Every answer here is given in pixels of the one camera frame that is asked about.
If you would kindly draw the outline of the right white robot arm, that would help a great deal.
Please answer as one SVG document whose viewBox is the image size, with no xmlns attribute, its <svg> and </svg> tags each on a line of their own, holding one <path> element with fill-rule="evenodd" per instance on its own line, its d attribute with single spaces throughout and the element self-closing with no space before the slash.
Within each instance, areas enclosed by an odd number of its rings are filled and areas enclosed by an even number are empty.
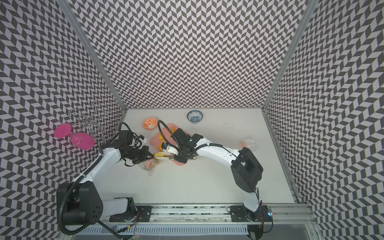
<svg viewBox="0 0 384 240">
<path fill-rule="evenodd" d="M 189 160 L 195 156 L 206 157 L 231 169 L 236 185 L 244 194 L 242 210 L 248 221 L 255 222 L 262 214 L 262 201 L 259 198 L 259 182 L 263 167 L 253 152 L 243 147 L 234 150 L 213 143 L 201 135 L 172 137 L 177 143 L 180 157 Z"/>
</svg>

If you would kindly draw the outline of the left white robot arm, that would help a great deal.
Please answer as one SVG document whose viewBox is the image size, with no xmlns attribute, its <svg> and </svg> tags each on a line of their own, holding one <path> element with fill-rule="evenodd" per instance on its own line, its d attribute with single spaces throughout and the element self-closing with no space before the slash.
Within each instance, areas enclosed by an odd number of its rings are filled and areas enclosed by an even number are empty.
<svg viewBox="0 0 384 240">
<path fill-rule="evenodd" d="M 131 160 L 138 164 L 151 160 L 154 155 L 147 146 L 136 148 L 124 142 L 108 143 L 102 146 L 101 154 L 92 164 L 70 183 L 57 189 L 57 221 L 60 231 L 65 235 L 75 235 L 90 225 L 109 218 L 111 222 L 148 222 L 152 207 L 136 207 L 132 197 L 117 197 L 103 201 L 98 189 L 104 178 L 120 162 Z"/>
</svg>

